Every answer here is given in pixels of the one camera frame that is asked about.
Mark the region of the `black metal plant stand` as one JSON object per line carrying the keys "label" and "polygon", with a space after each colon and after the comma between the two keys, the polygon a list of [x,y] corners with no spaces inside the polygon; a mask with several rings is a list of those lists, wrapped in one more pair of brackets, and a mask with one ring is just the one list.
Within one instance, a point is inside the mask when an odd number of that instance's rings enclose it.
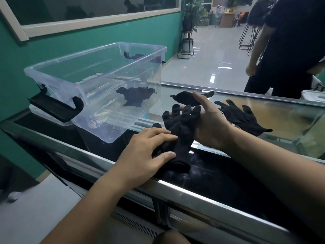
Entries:
{"label": "black metal plant stand", "polygon": [[193,30],[181,31],[180,44],[177,53],[178,59],[190,59],[194,55]]}

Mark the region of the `person's left hand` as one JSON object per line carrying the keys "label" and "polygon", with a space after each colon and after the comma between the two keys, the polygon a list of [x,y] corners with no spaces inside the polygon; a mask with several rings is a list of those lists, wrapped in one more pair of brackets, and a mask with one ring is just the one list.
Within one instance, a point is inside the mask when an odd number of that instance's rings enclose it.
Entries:
{"label": "person's left hand", "polygon": [[108,175],[123,193],[144,184],[161,168],[152,165],[155,148],[176,139],[177,136],[172,134],[133,135],[117,162],[109,169]]}

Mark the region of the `person's knee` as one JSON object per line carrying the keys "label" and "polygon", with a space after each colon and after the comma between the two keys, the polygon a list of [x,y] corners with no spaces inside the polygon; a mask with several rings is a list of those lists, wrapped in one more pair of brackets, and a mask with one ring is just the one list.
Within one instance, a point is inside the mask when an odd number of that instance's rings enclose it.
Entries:
{"label": "person's knee", "polygon": [[152,244],[191,244],[188,239],[176,230],[168,230],[158,234]]}

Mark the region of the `person's right forearm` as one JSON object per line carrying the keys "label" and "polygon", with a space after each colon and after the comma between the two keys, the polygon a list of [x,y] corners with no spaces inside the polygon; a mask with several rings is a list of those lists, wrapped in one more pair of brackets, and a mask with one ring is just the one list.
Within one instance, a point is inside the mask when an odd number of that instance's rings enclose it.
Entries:
{"label": "person's right forearm", "polygon": [[222,151],[325,241],[325,165],[227,125]]}

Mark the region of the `wooden desk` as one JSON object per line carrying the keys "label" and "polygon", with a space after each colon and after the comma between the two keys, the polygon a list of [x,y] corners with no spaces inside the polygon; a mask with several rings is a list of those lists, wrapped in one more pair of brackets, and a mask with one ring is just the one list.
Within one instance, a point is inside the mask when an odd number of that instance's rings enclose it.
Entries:
{"label": "wooden desk", "polygon": [[220,28],[231,28],[232,22],[235,17],[235,11],[223,12],[221,16],[221,21],[219,24]]}

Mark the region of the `white tray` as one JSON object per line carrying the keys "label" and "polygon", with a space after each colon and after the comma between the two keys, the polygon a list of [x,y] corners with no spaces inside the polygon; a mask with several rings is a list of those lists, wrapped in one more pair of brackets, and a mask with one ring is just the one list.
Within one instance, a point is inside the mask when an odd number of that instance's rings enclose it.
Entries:
{"label": "white tray", "polygon": [[301,99],[325,103],[325,91],[303,90],[301,92]]}

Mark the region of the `green potted plant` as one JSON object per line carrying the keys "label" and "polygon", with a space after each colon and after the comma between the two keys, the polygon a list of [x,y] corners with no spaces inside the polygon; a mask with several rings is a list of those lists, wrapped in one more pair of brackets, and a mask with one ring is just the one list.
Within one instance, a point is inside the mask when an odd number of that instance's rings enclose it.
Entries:
{"label": "green potted plant", "polygon": [[197,27],[209,19],[209,12],[205,9],[204,0],[182,0],[181,10],[183,13],[182,31],[197,32]]}

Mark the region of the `person's left forearm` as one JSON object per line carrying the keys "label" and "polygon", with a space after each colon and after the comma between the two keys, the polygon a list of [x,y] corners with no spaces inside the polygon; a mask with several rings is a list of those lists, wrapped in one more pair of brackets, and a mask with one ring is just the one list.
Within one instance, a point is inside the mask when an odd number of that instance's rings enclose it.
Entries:
{"label": "person's left forearm", "polygon": [[107,173],[50,231],[40,244],[89,244],[117,202],[136,187],[132,177]]}

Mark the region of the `clear plastic storage box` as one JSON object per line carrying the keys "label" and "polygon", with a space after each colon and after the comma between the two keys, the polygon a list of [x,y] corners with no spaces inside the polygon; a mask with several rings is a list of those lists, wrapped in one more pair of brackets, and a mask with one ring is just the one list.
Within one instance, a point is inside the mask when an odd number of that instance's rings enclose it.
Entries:
{"label": "clear plastic storage box", "polygon": [[[131,60],[124,51],[146,56]],[[117,42],[40,62],[24,73],[38,86],[44,84],[49,96],[73,108],[72,98],[81,98],[84,108],[71,120],[73,125],[113,143],[160,100],[163,65],[150,60],[164,60],[166,52],[163,45]],[[157,93],[141,107],[124,107],[124,96],[115,92],[122,86],[151,87]]]}

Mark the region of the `black knit glove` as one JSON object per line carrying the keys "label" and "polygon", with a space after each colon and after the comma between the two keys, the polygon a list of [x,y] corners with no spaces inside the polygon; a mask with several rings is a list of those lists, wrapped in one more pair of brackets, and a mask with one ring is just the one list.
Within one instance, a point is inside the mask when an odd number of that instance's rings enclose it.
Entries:
{"label": "black knit glove", "polygon": [[123,105],[124,107],[132,106],[132,107],[141,107],[142,102],[146,99],[149,99],[152,94],[156,94],[154,88],[151,87],[119,87],[116,93],[122,94],[126,103]]}
{"label": "black knit glove", "polygon": [[243,105],[242,109],[240,109],[232,100],[227,99],[226,102],[227,104],[220,101],[215,101],[214,103],[221,106],[219,110],[225,115],[225,118],[230,123],[256,137],[265,132],[273,131],[272,129],[264,128],[258,124],[257,119],[249,106]]}
{"label": "black knit glove", "polygon": [[171,114],[165,111],[162,119],[165,129],[172,135],[177,136],[176,140],[167,141],[159,145],[153,151],[153,156],[158,156],[164,152],[172,151],[176,157],[165,163],[156,173],[157,176],[164,175],[171,171],[175,173],[189,173],[191,164],[189,151],[194,141],[194,133],[197,122],[200,119],[201,106],[186,105],[181,110],[179,104],[172,106]]}
{"label": "black knit glove", "polygon": [[194,98],[192,92],[182,91],[177,95],[170,95],[177,103],[180,103],[184,106],[191,105],[192,107],[201,106],[201,104]]}

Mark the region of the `black bar stool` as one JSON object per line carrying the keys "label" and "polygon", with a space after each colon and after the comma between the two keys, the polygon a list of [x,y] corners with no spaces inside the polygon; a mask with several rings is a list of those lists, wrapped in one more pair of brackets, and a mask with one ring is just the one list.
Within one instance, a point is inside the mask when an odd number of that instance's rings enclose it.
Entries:
{"label": "black bar stool", "polygon": [[262,26],[247,23],[239,39],[239,49],[245,50],[249,57],[251,56],[255,40],[257,39],[261,29]]}

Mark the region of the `person's right hand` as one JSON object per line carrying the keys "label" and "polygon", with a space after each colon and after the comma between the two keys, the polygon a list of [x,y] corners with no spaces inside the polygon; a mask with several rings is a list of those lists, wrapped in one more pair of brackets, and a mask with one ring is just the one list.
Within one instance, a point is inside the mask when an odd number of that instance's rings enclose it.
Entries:
{"label": "person's right hand", "polygon": [[194,130],[194,140],[201,145],[220,151],[225,151],[229,131],[232,128],[225,116],[212,102],[209,110],[201,112]]}

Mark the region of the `white framed window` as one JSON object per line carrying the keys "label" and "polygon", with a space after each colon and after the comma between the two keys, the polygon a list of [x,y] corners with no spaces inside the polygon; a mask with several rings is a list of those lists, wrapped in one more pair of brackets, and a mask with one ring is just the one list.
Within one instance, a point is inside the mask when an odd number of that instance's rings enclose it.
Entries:
{"label": "white framed window", "polygon": [[110,25],[132,20],[139,20],[154,16],[167,15],[181,12],[182,0],[177,1],[177,8],[144,11],[130,14],[119,14],[112,16],[91,17],[67,21],[47,22],[39,24],[21,25],[11,10],[6,0],[0,0],[0,15],[4,17],[12,30],[14,36],[20,42],[29,41],[30,38],[46,36],[73,30],[86,29],[104,25]]}

